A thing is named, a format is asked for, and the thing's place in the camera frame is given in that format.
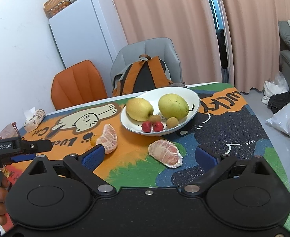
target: colorful tablecloth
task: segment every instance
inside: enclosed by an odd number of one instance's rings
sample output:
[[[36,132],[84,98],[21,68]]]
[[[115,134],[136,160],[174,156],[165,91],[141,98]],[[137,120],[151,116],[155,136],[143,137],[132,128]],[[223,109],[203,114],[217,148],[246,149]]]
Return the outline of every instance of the colorful tablecloth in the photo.
[[[56,112],[45,117],[31,133],[20,130],[28,141],[50,139],[50,160],[62,159],[70,153],[82,154],[91,148],[90,139],[100,136],[105,123],[117,132],[117,149],[105,156],[94,171],[117,189],[121,186],[183,186],[204,173],[195,160],[199,144],[214,153],[230,153],[240,160],[254,154],[263,155],[290,191],[289,182],[280,159],[259,120],[240,93],[229,84],[216,83],[192,87],[201,98],[196,116],[179,131],[165,136],[147,137],[127,131],[120,124],[120,112],[129,99],[101,100],[99,104]],[[87,120],[91,115],[95,120]],[[148,146],[165,138],[175,143],[183,165],[170,169],[148,155]],[[7,166],[10,180],[15,182],[29,161]],[[290,216],[285,224],[290,230]]]

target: floor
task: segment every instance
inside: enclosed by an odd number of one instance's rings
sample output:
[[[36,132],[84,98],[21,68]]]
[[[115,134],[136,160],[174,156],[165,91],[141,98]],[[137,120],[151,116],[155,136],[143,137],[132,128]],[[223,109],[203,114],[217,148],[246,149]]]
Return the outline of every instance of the floor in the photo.
[[[262,92],[252,89],[249,94],[243,94],[243,97],[248,102],[266,131],[272,145],[280,157],[290,182],[290,137],[272,128],[269,123],[266,122],[266,119],[271,118],[273,114],[267,105],[261,102],[261,98],[263,97]]]

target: peeled orange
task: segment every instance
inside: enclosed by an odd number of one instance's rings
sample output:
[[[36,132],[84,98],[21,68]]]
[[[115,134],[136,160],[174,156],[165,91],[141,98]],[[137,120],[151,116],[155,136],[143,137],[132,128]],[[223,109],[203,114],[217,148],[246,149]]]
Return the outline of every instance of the peeled orange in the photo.
[[[182,165],[183,157],[177,146],[167,140],[158,140],[150,144],[148,154],[167,167],[176,168]]]
[[[96,140],[96,145],[104,146],[105,154],[109,154],[117,148],[117,135],[110,124],[105,124],[102,135]]]

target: pear stem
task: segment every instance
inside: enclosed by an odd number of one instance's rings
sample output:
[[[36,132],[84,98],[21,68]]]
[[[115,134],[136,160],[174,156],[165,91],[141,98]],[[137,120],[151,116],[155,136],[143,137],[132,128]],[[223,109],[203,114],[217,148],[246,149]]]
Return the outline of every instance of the pear stem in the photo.
[[[192,105],[192,109],[190,109],[190,110],[187,110],[187,111],[193,111],[194,110],[194,104]]]

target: curtain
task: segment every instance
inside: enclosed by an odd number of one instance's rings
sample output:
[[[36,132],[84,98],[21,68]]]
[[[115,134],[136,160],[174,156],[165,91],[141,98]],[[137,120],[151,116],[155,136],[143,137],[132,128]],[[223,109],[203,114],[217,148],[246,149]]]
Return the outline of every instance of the curtain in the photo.
[[[221,82],[220,54],[208,0],[114,0],[129,44],[172,40],[186,84]]]
[[[231,34],[235,87],[263,89],[279,69],[279,20],[290,19],[290,0],[223,0]]]

